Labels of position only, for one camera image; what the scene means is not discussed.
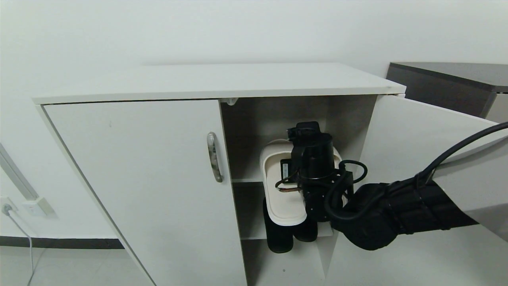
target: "black boot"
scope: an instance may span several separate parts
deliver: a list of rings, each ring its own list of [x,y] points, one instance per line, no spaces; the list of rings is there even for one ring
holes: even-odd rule
[[[274,253],[285,253],[293,248],[292,226],[278,225],[270,219],[266,198],[263,199],[263,216],[265,218],[266,242]]]
[[[292,227],[293,235],[299,241],[311,242],[318,238],[318,223],[307,216],[305,221]]]

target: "robotic arm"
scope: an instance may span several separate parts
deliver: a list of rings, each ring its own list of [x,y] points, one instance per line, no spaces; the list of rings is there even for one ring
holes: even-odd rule
[[[435,170],[455,152],[488,134],[508,128],[508,122],[482,130],[437,157],[413,178],[392,183],[353,184],[367,175],[361,162],[343,160],[335,168],[332,136],[322,133],[317,122],[304,122],[288,130],[293,143],[291,175],[277,183],[295,182],[302,190],[307,216],[330,221],[334,229],[356,246],[376,250],[390,244],[399,234],[478,224],[466,215],[433,181]],[[346,164],[363,168],[353,178]]]

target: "white power cord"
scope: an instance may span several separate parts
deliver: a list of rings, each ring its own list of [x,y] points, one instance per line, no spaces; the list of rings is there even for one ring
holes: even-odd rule
[[[30,263],[31,263],[32,274],[30,276],[30,279],[28,280],[28,283],[26,284],[26,286],[30,286],[30,283],[31,283],[32,278],[34,277],[34,273],[35,273],[34,256],[32,255],[31,237],[19,226],[19,224],[11,216],[11,214],[9,213],[9,211],[11,211],[11,210],[12,210],[12,207],[9,204],[4,204],[2,206],[2,212],[11,219],[11,221],[19,228],[19,230],[22,231],[26,235],[26,237],[28,237],[28,241],[30,241]]]

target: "cabinet top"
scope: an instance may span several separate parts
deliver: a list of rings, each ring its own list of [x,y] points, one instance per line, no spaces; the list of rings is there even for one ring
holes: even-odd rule
[[[35,104],[399,94],[406,87],[339,63],[140,66],[34,96]]]

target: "electrical outlet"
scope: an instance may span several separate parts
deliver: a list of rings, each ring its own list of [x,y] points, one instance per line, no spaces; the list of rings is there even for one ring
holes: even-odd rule
[[[21,205],[24,206],[28,213],[32,216],[47,216],[48,214],[54,212],[48,201],[43,197],[40,197],[35,201],[22,202]]]
[[[12,208],[12,211],[18,211],[18,208],[12,203],[11,199],[8,196],[0,196],[0,208],[2,208],[5,204],[9,204]]]

